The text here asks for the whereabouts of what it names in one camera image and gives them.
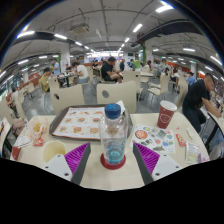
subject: paper cup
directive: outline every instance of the paper cup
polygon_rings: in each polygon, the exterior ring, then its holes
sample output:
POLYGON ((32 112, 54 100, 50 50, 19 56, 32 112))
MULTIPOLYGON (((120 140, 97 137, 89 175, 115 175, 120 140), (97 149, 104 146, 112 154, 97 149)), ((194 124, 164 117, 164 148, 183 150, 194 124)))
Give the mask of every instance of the paper cup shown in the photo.
POLYGON ((49 162, 57 154, 66 154, 65 145, 60 141, 48 142, 44 146, 43 160, 45 163, 49 162))
POLYGON ((160 112, 157 126, 166 129, 173 117, 174 112, 177 111, 177 106, 169 101, 162 101, 160 103, 160 112))

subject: white table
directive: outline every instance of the white table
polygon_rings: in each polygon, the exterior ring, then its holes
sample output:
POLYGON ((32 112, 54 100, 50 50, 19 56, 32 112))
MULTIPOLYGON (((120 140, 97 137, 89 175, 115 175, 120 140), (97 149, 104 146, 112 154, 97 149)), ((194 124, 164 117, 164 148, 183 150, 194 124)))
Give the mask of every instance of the white table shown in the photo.
MULTIPOLYGON (((135 124, 143 124, 147 126, 157 126, 159 114, 132 114, 131 119, 133 122, 133 129, 135 124)), ((44 121, 46 116, 39 116, 40 121, 44 121)), ((47 116, 49 124, 53 121, 55 116, 47 116)), ((188 140, 191 143, 195 143, 200 146, 201 151, 205 156, 208 157, 206 148, 191 126, 189 121, 180 113, 176 112, 174 117, 168 126, 169 130, 173 130, 174 135, 180 134, 184 140, 188 140), (190 139, 186 132, 186 128, 191 127, 192 132, 194 133, 194 139, 190 139)), ((91 142, 91 154, 86 164, 86 169, 83 174, 83 179, 80 185, 84 188, 91 189, 103 189, 103 190, 122 190, 122 189, 133 189, 140 188, 144 186, 144 182, 141 177, 141 173, 136 161, 136 158, 133 154, 133 149, 129 147, 133 130, 126 142, 125 156, 126 163, 119 170, 107 170, 104 168, 100 162, 100 156, 103 152, 100 142, 91 142)), ((57 140, 48 134, 42 135, 44 144, 49 141, 57 140)), ((62 141, 67 152, 73 150, 74 148, 86 143, 85 141, 77 140, 59 140, 62 141)), ((178 141, 175 137, 175 146, 176 146, 176 155, 171 155, 171 157, 176 160, 181 166, 187 167, 188 164, 185 163, 185 148, 179 147, 178 141)), ((42 152, 44 147, 33 147, 32 145, 26 146, 21 149, 18 162, 31 164, 37 167, 43 167, 45 162, 42 159, 42 152)))

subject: pillar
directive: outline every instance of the pillar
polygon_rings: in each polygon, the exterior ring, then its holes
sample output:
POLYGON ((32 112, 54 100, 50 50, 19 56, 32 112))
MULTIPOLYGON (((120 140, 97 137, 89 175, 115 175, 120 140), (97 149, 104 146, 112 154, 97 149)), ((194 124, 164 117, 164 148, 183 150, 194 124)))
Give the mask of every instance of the pillar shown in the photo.
POLYGON ((66 64, 70 66, 70 51, 68 43, 60 43, 61 44, 61 60, 60 67, 61 72, 65 72, 66 64))

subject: hair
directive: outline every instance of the hair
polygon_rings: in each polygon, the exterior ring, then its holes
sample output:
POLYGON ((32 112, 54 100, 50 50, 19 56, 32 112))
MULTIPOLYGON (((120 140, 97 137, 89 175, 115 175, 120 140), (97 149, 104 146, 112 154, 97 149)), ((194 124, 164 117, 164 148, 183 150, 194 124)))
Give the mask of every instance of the hair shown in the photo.
POLYGON ((110 62, 114 62, 114 61, 116 61, 116 58, 115 58, 115 57, 109 57, 109 58, 108 58, 108 61, 110 61, 110 62))
POLYGON ((47 67, 47 68, 44 69, 44 73, 45 72, 50 72, 50 71, 51 71, 51 69, 49 67, 47 67))
POLYGON ((210 77, 211 80, 213 81, 214 85, 215 85, 215 80, 213 79, 212 75, 210 73, 206 73, 205 78, 210 77))
POLYGON ((72 63, 72 67, 75 67, 76 65, 79 65, 79 63, 77 61, 72 63))

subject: red cup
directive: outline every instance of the red cup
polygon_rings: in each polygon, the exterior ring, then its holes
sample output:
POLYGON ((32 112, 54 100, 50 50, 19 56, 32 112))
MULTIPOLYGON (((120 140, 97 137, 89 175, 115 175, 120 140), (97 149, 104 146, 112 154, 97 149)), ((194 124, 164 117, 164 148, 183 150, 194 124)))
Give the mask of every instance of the red cup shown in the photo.
POLYGON ((177 106, 169 101, 163 100, 160 103, 160 112, 157 126, 166 129, 173 117, 174 112, 177 111, 177 106))

